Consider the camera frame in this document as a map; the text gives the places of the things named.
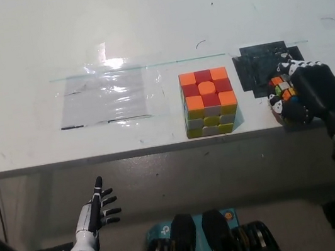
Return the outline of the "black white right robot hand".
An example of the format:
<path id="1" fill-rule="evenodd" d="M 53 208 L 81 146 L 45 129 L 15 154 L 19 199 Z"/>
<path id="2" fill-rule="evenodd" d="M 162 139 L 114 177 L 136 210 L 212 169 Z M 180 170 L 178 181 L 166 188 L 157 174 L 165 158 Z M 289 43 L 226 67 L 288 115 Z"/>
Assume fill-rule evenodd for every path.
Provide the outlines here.
<path id="1" fill-rule="evenodd" d="M 335 75 L 328 65 L 289 58 L 271 72 L 267 84 L 273 114 L 288 124 L 318 118 L 335 137 Z"/>

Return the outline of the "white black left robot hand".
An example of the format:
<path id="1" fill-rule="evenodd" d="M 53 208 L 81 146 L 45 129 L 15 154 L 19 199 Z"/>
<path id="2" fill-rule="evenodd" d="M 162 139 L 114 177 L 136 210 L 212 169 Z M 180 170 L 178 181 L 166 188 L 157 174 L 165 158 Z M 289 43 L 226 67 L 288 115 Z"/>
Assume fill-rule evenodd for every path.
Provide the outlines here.
<path id="1" fill-rule="evenodd" d="M 91 199 L 82 206 L 76 226 L 76 241 L 70 251 L 99 251 L 99 230 L 108 224 L 118 223 L 121 208 L 105 209 L 116 201 L 110 196 L 112 188 L 103 189 L 103 178 L 96 178 Z"/>

